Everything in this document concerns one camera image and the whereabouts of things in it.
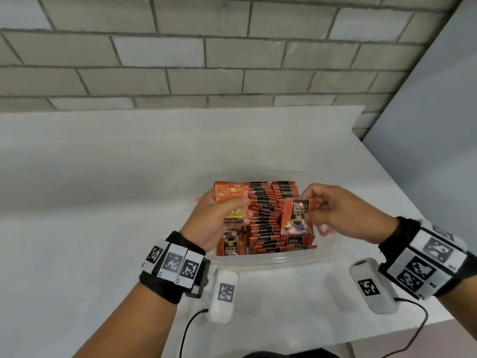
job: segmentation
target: hand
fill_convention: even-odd
[[[224,223],[227,214],[240,207],[250,204],[248,196],[231,198],[228,201],[217,204],[214,200],[214,190],[207,192],[192,211],[189,219],[179,231],[189,241],[203,248],[206,253],[217,246],[220,237],[230,228],[236,228],[239,224]],[[249,221],[252,211],[246,216]]]
[[[379,244],[399,225],[396,218],[339,186],[314,183],[301,196],[314,198],[320,204],[317,210],[305,214],[306,221],[317,227],[326,224],[344,236]]]

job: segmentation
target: white electronic device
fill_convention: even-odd
[[[350,266],[350,274],[368,307],[376,314],[397,312],[398,297],[391,282],[378,271],[378,262],[366,258]]]
[[[212,302],[207,317],[214,323],[227,324],[232,319],[239,274],[235,271],[217,269]]]

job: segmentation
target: transparent plastic box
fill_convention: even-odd
[[[295,181],[299,192],[313,183],[310,174],[302,171],[284,172],[260,172],[243,173],[235,175],[211,174],[201,178],[196,187],[196,193],[202,195],[214,186],[215,181],[228,182],[252,182],[252,181]],[[211,251],[207,258],[212,266],[251,266],[251,265],[271,265],[277,263],[319,261],[329,258],[338,253],[340,245],[340,235],[321,236],[316,227],[314,228],[316,238],[313,245],[318,247],[313,250],[290,251],[286,253],[253,254],[237,256],[216,256],[215,249]]]

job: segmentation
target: white countertop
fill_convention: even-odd
[[[198,180],[211,173],[306,172],[392,215],[419,218],[352,134],[361,109],[0,116],[2,351],[72,355],[135,284],[157,237],[181,227],[202,192]],[[294,353],[419,325],[414,306],[388,316],[369,310],[348,272],[367,256],[383,260],[376,246],[343,238],[324,260],[240,270],[231,323],[198,317],[184,356]],[[187,321],[208,301],[208,292],[183,298],[164,357],[178,355]],[[452,318],[433,298],[424,306],[431,323]]]

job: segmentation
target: wire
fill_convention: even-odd
[[[186,340],[186,334],[187,334],[187,330],[189,329],[189,325],[190,323],[192,323],[192,321],[194,320],[194,318],[201,314],[201,313],[207,313],[208,312],[208,309],[202,309],[202,310],[199,310],[197,313],[195,313],[192,318],[189,320],[189,322],[187,323],[186,325],[186,330],[184,330],[184,336],[182,337],[182,343],[180,344],[180,351],[179,351],[179,358],[182,358],[182,348],[184,347],[184,341]]]
[[[386,358],[386,357],[389,357],[389,356],[392,356],[396,353],[401,353],[401,352],[404,352],[405,350],[407,350],[412,343],[414,343],[415,339],[417,338],[417,336],[419,335],[419,333],[421,332],[422,328],[424,328],[424,325],[426,325],[426,322],[427,322],[427,319],[429,318],[429,313],[427,313],[427,310],[425,307],[423,307],[422,305],[412,301],[412,300],[408,300],[408,299],[402,299],[402,298],[395,298],[394,299],[395,301],[397,302],[408,302],[408,303],[411,303],[411,304],[414,304],[414,305],[417,305],[418,307],[420,307],[422,310],[424,310],[424,313],[426,313],[426,317],[424,318],[424,321],[421,323],[421,325],[419,326],[419,328],[417,329],[417,331],[415,332],[414,336],[411,338],[411,340],[409,341],[409,343],[407,343],[407,346],[405,346],[404,348],[402,349],[399,349],[399,350],[395,350],[394,352],[391,352],[391,353],[388,353],[386,354],[385,356],[381,357],[381,358]]]

